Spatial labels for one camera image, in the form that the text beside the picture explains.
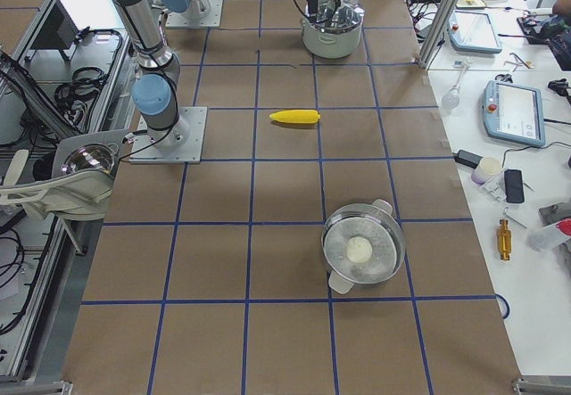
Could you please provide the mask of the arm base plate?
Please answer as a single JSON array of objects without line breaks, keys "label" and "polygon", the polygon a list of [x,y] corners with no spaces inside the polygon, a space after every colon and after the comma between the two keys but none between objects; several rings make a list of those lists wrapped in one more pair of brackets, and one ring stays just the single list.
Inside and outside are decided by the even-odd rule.
[{"label": "arm base plate", "polygon": [[224,0],[182,0],[167,3],[168,29],[218,28]]},{"label": "arm base plate", "polygon": [[128,161],[134,164],[199,163],[207,113],[204,106],[180,107],[178,122],[160,142],[166,132],[149,130],[145,120],[140,118],[137,129],[145,133],[133,138]]}]

